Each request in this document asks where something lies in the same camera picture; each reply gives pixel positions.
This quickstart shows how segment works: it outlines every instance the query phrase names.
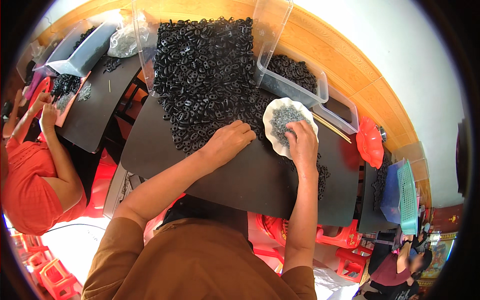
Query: brown shirt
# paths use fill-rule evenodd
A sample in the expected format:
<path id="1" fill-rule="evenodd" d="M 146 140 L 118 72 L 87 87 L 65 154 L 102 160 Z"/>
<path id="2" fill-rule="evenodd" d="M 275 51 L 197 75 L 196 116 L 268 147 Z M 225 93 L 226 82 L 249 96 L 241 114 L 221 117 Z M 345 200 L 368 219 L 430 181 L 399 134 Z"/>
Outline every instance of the brown shirt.
<path id="1" fill-rule="evenodd" d="M 140 226 L 115 218 L 92 261 L 82 299 L 316 299 L 311 268 L 279 277 L 237 231 L 181 219 L 144 247 Z"/>

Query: blue plastic container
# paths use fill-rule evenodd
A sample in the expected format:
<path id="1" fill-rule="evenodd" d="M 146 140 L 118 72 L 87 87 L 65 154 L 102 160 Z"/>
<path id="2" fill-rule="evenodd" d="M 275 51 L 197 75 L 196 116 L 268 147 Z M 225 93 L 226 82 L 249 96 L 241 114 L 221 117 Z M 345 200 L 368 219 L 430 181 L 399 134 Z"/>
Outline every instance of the blue plastic container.
<path id="1" fill-rule="evenodd" d="M 380 202 L 380 209 L 387 221 L 397 224 L 401 222 L 400 189 L 398 188 L 397 171 L 404 164 L 406 164 L 405 159 L 388 167 L 384 196 Z"/>

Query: black table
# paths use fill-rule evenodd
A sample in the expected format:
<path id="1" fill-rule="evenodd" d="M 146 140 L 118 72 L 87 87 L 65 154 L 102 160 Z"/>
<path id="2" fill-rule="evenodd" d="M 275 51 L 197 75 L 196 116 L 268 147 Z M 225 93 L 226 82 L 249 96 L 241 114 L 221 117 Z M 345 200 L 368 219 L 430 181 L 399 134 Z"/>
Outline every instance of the black table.
<path id="1" fill-rule="evenodd" d="M 115 108 L 140 71 L 138 55 L 121 59 L 121 65 L 110 73 L 103 73 L 106 59 L 108 56 L 103 56 L 98 61 L 84 83 L 84 87 L 92 85 L 90 98 L 86 101 L 75 99 L 63 126 L 56 127 L 58 134 L 92 153 L 98 150 Z"/>
<path id="2" fill-rule="evenodd" d="M 391 154 L 385 150 L 387 156 L 391 158 Z M 374 207 L 374 193 L 375 189 L 372 184 L 377 180 L 378 170 L 369 163 L 365 162 L 363 176 L 363 193 L 360 205 L 360 219 L 358 224 L 358 232 L 376 232 L 394 229 L 398 227 L 397 223 L 388 222 L 382 211 L 379 209 L 375 211 Z"/>
<path id="3" fill-rule="evenodd" d="M 151 178 L 185 158 L 175 149 L 170 122 L 158 98 L 149 96 L 135 121 L 122 153 L 123 167 Z M 331 173 L 319 202 L 318 222 L 332 226 L 350 225 L 358 189 L 359 153 L 355 137 L 347 143 L 330 129 L 319 127 L 320 163 Z M 232 161 L 197 182 L 186 193 L 238 208 L 288 219 L 298 186 L 296 171 L 272 149 L 265 138 L 252 141 Z"/>

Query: wooden stick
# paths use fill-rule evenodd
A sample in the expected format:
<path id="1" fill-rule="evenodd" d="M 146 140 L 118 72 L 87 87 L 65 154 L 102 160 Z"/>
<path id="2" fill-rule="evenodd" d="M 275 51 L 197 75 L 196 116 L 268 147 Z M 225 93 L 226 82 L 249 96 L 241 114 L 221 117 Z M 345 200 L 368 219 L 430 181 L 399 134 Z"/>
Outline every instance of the wooden stick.
<path id="1" fill-rule="evenodd" d="M 347 142 L 349 142 L 350 144 L 352 143 L 350 138 L 347 137 L 346 135 L 344 135 L 340 130 L 338 130 L 337 128 L 335 128 L 332 124 L 330 124 L 329 122 L 327 122 L 326 120 L 324 120 L 322 117 L 320 117 L 319 115 L 317 115 L 316 113 L 312 112 L 312 115 L 313 115 L 313 118 L 317 121 L 319 121 L 321 124 L 325 125 L 327 128 L 329 128 L 331 131 L 335 132 L 336 134 L 338 134 L 339 136 L 343 137 L 343 139 Z"/>

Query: teal plastic basket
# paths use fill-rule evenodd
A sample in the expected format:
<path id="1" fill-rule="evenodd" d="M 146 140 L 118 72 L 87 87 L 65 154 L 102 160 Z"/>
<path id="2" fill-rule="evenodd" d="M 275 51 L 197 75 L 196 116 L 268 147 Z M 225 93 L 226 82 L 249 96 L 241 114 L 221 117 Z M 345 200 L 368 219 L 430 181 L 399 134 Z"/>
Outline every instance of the teal plastic basket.
<path id="1" fill-rule="evenodd" d="M 400 226 L 404 234 L 417 235 L 418 205 L 415 181 L 410 162 L 399 168 L 396 172 L 398 189 L 400 190 Z"/>

